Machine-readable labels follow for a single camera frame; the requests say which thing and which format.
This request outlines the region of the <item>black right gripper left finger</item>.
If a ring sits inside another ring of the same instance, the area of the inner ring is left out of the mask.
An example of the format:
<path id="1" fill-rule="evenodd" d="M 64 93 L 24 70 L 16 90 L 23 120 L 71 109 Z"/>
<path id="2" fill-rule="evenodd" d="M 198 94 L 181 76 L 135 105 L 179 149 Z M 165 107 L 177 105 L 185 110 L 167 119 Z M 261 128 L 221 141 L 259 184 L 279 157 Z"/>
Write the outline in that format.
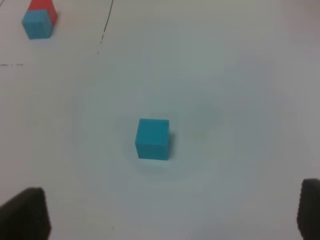
<path id="1" fill-rule="evenodd" d="M 51 222 L 45 191 L 29 187 L 0 206 L 2 240 L 48 240 Z"/>

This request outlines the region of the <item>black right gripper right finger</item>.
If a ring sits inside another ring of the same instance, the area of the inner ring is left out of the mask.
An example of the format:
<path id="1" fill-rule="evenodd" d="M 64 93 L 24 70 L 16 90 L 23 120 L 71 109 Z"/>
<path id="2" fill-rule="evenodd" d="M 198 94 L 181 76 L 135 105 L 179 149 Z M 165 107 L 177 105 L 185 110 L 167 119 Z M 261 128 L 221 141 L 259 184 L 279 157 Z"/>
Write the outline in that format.
<path id="1" fill-rule="evenodd" d="M 297 228 L 304 240 L 320 240 L 320 180 L 304 179 L 297 211 Z"/>

